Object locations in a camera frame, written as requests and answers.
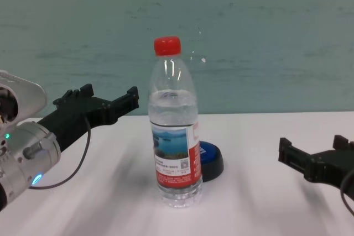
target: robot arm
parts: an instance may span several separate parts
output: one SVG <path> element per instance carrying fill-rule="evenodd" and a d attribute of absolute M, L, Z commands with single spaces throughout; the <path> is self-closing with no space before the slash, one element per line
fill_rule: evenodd
<path fill-rule="evenodd" d="M 57 110 L 38 123 L 19 122 L 47 102 L 37 84 L 0 70 L 0 211 L 60 160 L 61 152 L 91 128 L 114 124 L 139 107 L 138 90 L 108 101 L 93 97 L 90 84 L 54 101 Z"/>
<path fill-rule="evenodd" d="M 309 182 L 325 183 L 343 188 L 343 192 L 354 200 L 353 178 L 342 186 L 345 177 L 354 170 L 354 142 L 341 135 L 336 135 L 334 150 L 308 154 L 292 146 L 286 138 L 279 143 L 279 161 L 304 175 Z"/>

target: plastic water bottle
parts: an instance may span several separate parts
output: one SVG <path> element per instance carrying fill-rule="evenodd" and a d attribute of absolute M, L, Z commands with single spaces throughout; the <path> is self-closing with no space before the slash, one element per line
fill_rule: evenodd
<path fill-rule="evenodd" d="M 180 58 L 180 39 L 158 38 L 154 48 L 158 62 L 150 81 L 149 118 L 158 186 L 165 203 L 187 207 L 199 198 L 202 184 L 197 99 Z"/>

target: white tabletop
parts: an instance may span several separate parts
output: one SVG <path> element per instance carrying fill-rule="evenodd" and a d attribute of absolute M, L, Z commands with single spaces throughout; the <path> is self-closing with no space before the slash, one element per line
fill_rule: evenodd
<path fill-rule="evenodd" d="M 92 131 L 70 182 L 28 190 L 0 212 L 0 235 L 352 236 L 354 218 L 339 190 L 278 162 L 278 145 L 287 137 L 309 153 L 331 149 L 335 134 L 354 140 L 353 120 L 354 112 L 201 115 L 201 140 L 220 148 L 225 170 L 204 184 L 198 204 L 173 209 L 158 200 L 148 118 L 123 117 Z M 39 185 L 69 176 L 85 141 L 68 148 Z"/>

